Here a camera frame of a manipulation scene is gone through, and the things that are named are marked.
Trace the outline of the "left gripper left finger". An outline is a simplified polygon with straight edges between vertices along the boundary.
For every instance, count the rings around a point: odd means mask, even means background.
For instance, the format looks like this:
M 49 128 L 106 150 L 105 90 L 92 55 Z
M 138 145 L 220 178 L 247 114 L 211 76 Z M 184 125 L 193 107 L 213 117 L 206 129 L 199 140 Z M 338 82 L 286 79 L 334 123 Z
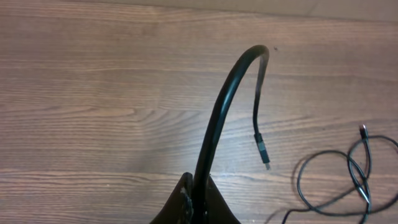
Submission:
M 184 173 L 150 224 L 190 224 L 193 216 L 192 186 L 193 175 Z

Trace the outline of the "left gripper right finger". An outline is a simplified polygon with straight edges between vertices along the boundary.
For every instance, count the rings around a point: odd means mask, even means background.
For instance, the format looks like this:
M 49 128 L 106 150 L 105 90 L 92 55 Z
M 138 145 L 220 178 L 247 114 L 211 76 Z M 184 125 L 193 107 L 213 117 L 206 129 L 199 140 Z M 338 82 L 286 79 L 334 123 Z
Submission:
M 209 176 L 206 185 L 205 207 L 206 223 L 240 224 L 239 220 L 229 209 L 211 176 Z

